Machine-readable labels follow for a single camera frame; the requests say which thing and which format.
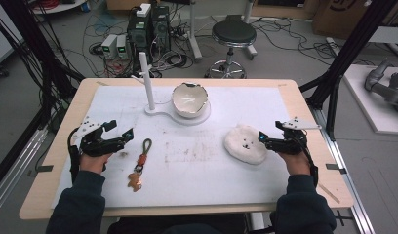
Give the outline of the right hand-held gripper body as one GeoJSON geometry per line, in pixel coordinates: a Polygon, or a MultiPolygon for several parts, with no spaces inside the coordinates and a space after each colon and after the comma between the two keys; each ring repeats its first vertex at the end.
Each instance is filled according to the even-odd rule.
{"type": "Polygon", "coordinates": [[[266,148],[291,155],[299,154],[303,149],[307,148],[306,130],[321,129],[320,125],[300,119],[299,117],[294,117],[291,120],[281,123],[283,123],[283,127],[285,128],[282,130],[283,138],[273,138],[274,142],[267,144],[266,148]]]}

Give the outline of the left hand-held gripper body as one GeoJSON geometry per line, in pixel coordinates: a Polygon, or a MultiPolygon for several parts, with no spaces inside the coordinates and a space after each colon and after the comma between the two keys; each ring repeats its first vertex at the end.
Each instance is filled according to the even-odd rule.
{"type": "Polygon", "coordinates": [[[105,132],[102,124],[86,116],[78,130],[72,135],[74,140],[80,139],[79,148],[89,156],[99,157],[104,154],[115,153],[124,148],[124,142],[118,141],[119,137],[112,139],[101,137],[105,132]]]}

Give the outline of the white plush toy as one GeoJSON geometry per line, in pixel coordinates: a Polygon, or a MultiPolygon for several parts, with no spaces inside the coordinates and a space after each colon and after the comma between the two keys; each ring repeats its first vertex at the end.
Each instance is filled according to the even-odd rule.
{"type": "Polygon", "coordinates": [[[267,150],[259,141],[259,131],[248,125],[237,125],[224,138],[224,147],[234,158],[251,164],[259,165],[265,159],[267,150]]]}

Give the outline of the gingerbread keychain with rope loop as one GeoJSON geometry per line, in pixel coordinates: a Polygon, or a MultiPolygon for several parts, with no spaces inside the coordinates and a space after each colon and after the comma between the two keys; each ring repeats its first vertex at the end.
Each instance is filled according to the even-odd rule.
{"type": "Polygon", "coordinates": [[[134,170],[131,174],[128,175],[129,183],[128,186],[133,188],[134,192],[139,191],[142,188],[141,175],[147,160],[147,154],[151,148],[152,140],[150,138],[146,138],[142,143],[142,153],[138,157],[137,163],[134,167],[134,170]]]}

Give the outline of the person's left hand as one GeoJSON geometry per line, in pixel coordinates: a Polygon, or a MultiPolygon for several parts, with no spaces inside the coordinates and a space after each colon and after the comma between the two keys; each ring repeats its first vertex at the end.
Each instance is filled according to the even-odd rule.
{"type": "Polygon", "coordinates": [[[80,158],[80,170],[92,172],[95,174],[101,174],[104,165],[108,162],[111,154],[104,154],[99,157],[92,157],[87,154],[83,154],[80,158]]]}

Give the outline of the person's right hand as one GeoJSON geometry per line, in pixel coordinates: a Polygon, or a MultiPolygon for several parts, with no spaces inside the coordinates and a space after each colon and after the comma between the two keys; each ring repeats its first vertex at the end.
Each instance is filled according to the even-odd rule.
{"type": "Polygon", "coordinates": [[[309,161],[303,152],[296,155],[279,153],[279,156],[284,160],[291,176],[310,175],[309,161]]]}

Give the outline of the white stand with peg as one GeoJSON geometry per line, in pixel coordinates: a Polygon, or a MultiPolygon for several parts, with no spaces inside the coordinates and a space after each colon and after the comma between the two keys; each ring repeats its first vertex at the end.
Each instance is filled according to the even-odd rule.
{"type": "Polygon", "coordinates": [[[141,73],[142,81],[141,83],[144,85],[148,105],[144,108],[144,112],[149,116],[157,116],[157,115],[165,115],[170,117],[173,121],[178,124],[185,125],[185,126],[194,126],[204,123],[210,116],[211,116],[211,104],[209,101],[208,95],[208,106],[205,109],[205,112],[196,118],[184,118],[178,115],[173,107],[172,104],[172,95],[168,101],[164,103],[159,103],[154,100],[153,96],[153,85],[150,78],[150,68],[147,64],[146,54],[144,52],[139,53],[139,62],[141,65],[141,73]]]}

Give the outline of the white eggshell-shaped bowl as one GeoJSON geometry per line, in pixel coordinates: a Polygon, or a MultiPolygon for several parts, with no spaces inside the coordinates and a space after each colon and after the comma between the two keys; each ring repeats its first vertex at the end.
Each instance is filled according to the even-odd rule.
{"type": "Polygon", "coordinates": [[[172,104],[178,115],[188,119],[196,118],[208,106],[208,92],[200,84],[181,83],[173,90],[172,104]]]}

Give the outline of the white table mat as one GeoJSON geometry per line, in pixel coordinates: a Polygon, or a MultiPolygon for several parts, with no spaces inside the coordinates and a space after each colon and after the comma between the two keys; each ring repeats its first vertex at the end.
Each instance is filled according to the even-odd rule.
{"type": "Polygon", "coordinates": [[[210,87],[211,116],[196,126],[184,126],[165,115],[149,116],[142,86],[97,88],[87,115],[98,122],[115,120],[106,138],[133,129],[135,137],[112,155],[103,172],[102,195],[109,208],[181,207],[274,203],[284,194],[288,172],[283,160],[267,152],[259,165],[232,157],[224,148],[225,135],[239,124],[279,138],[275,121],[290,115],[276,88],[210,87]],[[152,140],[134,192],[128,175],[152,140]]]}

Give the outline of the grey power supply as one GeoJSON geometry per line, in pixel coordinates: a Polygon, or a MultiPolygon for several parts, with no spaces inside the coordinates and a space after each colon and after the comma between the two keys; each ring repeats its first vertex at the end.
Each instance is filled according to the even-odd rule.
{"type": "Polygon", "coordinates": [[[117,36],[117,54],[119,59],[128,59],[128,44],[127,44],[127,37],[125,35],[118,35],[117,36]]]}
{"type": "Polygon", "coordinates": [[[106,59],[115,59],[117,56],[117,36],[108,35],[101,43],[101,48],[106,59]]]}

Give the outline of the white platform board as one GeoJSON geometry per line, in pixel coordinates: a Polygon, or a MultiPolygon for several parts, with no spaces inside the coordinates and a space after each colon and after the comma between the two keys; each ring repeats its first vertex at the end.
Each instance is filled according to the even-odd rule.
{"type": "Polygon", "coordinates": [[[398,135],[398,112],[382,96],[364,88],[370,65],[352,64],[344,74],[344,82],[354,95],[375,133],[398,135]]]}

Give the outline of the black tape cross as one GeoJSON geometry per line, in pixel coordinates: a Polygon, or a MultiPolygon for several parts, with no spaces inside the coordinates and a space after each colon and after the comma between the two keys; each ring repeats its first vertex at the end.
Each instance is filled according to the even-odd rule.
{"type": "Polygon", "coordinates": [[[341,226],[347,226],[354,220],[353,216],[349,212],[343,212],[342,210],[336,210],[336,220],[341,226]]]}

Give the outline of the black computer tower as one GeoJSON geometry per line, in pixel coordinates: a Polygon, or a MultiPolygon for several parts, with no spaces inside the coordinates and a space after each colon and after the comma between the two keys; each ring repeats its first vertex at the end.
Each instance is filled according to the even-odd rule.
{"type": "Polygon", "coordinates": [[[153,45],[152,51],[160,54],[168,52],[170,45],[169,7],[155,6],[152,11],[153,45]]]}
{"type": "Polygon", "coordinates": [[[133,60],[139,60],[139,53],[144,52],[148,63],[151,63],[152,23],[150,12],[139,16],[141,7],[134,7],[130,13],[127,27],[128,39],[131,46],[133,60]]]}

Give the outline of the white power strip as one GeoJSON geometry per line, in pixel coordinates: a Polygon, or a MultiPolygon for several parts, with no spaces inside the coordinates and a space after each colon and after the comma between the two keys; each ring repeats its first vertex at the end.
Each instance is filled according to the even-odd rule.
{"type": "Polygon", "coordinates": [[[326,42],[328,43],[328,45],[330,46],[330,48],[334,52],[335,56],[337,56],[339,54],[339,52],[340,52],[339,45],[331,37],[327,37],[326,38],[326,42]]]}

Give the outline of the black round stool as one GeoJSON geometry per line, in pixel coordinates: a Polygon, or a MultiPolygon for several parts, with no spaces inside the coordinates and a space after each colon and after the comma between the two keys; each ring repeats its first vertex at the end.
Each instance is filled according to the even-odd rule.
{"type": "Polygon", "coordinates": [[[238,62],[233,60],[235,48],[252,46],[257,38],[255,29],[241,20],[224,20],[217,22],[212,28],[213,39],[228,48],[226,58],[216,61],[206,71],[205,78],[246,79],[247,72],[238,62]]]}

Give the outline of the white box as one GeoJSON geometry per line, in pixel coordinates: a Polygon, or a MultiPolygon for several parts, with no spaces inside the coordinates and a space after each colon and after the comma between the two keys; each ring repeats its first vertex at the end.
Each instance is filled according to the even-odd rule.
{"type": "Polygon", "coordinates": [[[136,15],[137,15],[138,17],[146,18],[146,17],[148,16],[148,14],[150,13],[150,10],[151,10],[151,5],[150,5],[150,4],[148,4],[148,3],[142,3],[142,4],[139,6],[139,9],[138,9],[137,12],[136,12],[136,15]]]}

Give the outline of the cardboard box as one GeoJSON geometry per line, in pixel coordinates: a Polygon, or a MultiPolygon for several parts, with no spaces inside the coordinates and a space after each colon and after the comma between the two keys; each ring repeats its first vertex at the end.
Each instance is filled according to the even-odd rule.
{"type": "MultiPolygon", "coordinates": [[[[319,0],[318,9],[312,20],[314,34],[338,39],[347,39],[360,20],[371,9],[377,0],[319,0]]],[[[388,13],[382,8],[372,10],[373,15],[367,17],[371,22],[376,17],[382,18],[382,24],[387,24],[394,18],[398,23],[398,0],[388,13]]]]}

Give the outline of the white round table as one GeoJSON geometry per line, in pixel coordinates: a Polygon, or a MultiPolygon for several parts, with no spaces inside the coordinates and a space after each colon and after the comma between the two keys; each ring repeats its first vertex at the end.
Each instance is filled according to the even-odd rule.
{"type": "Polygon", "coordinates": [[[60,13],[72,9],[80,9],[82,12],[89,12],[92,7],[88,0],[74,0],[73,3],[63,3],[62,0],[46,0],[45,4],[42,0],[38,0],[33,4],[32,11],[36,15],[46,15],[60,13]]]}

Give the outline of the aluminium rail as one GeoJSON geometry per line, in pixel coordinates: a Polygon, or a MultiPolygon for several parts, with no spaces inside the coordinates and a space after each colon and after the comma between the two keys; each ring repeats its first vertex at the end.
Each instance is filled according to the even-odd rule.
{"type": "Polygon", "coordinates": [[[47,135],[47,129],[36,130],[23,141],[20,145],[20,150],[15,152],[15,161],[0,180],[0,210],[41,148],[47,135]]]}
{"type": "Polygon", "coordinates": [[[323,139],[326,141],[327,146],[331,150],[331,155],[333,156],[336,164],[338,165],[338,171],[342,175],[347,189],[353,199],[353,205],[350,207],[350,212],[353,220],[358,228],[360,234],[376,234],[374,227],[367,215],[367,212],[362,204],[361,198],[356,190],[354,182],[351,178],[348,168],[344,162],[343,156],[338,148],[338,144],[332,140],[329,134],[326,132],[325,127],[327,124],[327,119],[322,110],[311,110],[313,117],[317,124],[322,126],[321,134],[323,139]]]}

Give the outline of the black frame post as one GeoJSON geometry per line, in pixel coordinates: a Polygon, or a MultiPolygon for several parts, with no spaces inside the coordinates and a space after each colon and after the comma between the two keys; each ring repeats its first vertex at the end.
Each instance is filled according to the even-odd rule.
{"type": "Polygon", "coordinates": [[[0,32],[19,55],[28,74],[37,84],[41,93],[39,111],[0,163],[1,185],[3,178],[15,164],[20,148],[26,146],[26,141],[35,130],[50,121],[51,110],[61,99],[69,100],[73,98],[77,89],[72,85],[72,81],[81,83],[84,76],[71,68],[67,58],[64,59],[65,63],[62,63],[56,57],[38,26],[35,14],[29,8],[27,0],[0,0],[0,6],[20,33],[23,42],[1,19],[0,32]]]}
{"type": "Polygon", "coordinates": [[[331,140],[335,140],[335,120],[340,81],[397,1],[372,0],[371,5],[355,24],[340,52],[325,73],[299,87],[302,93],[315,88],[313,94],[306,99],[307,104],[315,110],[320,110],[324,101],[327,98],[329,99],[325,130],[331,140]]]}

